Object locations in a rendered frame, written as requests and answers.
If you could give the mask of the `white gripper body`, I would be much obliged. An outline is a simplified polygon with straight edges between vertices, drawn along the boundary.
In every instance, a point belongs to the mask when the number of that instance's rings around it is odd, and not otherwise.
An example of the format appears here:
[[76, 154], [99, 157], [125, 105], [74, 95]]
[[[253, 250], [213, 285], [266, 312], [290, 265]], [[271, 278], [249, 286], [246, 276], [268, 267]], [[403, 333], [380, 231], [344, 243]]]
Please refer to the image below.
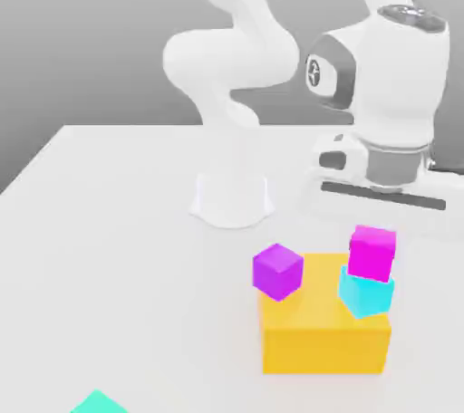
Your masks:
[[309, 177], [299, 195], [304, 214], [415, 235], [464, 235], [464, 174], [422, 168], [402, 192], [381, 192]]

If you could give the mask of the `small magenta cube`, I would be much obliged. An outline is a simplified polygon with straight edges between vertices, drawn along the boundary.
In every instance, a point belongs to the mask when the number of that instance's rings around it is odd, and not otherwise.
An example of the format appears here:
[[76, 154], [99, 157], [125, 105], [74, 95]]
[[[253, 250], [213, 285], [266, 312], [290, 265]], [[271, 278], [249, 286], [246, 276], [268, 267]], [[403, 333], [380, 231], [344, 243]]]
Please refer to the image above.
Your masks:
[[396, 252], [396, 233], [372, 226], [356, 226], [350, 240], [349, 275], [387, 283]]

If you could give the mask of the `small cyan cube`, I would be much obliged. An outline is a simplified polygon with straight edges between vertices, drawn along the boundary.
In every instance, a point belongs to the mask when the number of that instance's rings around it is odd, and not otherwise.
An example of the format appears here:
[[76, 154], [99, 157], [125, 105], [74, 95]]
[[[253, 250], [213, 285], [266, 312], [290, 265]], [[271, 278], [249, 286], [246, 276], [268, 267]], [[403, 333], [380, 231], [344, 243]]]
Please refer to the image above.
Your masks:
[[356, 319], [387, 313], [391, 309], [395, 282], [378, 282], [348, 274], [341, 267], [338, 296]]

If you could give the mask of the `small purple cube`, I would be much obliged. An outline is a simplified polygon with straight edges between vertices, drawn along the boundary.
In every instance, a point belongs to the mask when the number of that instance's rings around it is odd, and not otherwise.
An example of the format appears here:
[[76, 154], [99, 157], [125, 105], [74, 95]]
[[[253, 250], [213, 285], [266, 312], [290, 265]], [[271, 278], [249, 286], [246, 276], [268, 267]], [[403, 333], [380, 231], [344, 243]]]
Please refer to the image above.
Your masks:
[[253, 258], [253, 285], [276, 302], [300, 288], [304, 258], [280, 245], [270, 245]]

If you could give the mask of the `small turquoise cube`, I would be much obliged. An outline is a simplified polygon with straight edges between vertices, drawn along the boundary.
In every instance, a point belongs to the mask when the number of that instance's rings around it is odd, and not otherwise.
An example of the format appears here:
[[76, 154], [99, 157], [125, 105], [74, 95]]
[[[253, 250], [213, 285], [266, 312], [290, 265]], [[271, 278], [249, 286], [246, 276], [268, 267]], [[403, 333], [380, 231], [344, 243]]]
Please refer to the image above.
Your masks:
[[128, 413], [128, 411], [101, 391], [94, 390], [70, 413]]

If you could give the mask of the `large yellow box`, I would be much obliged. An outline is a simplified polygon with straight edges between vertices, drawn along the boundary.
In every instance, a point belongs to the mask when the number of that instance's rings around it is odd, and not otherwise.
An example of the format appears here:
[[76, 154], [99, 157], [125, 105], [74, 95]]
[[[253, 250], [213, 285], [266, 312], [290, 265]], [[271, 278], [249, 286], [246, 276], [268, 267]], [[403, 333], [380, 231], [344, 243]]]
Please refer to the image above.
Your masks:
[[258, 295], [265, 374], [380, 374], [388, 316], [356, 319], [338, 296], [348, 254], [306, 254], [301, 287], [277, 302]]

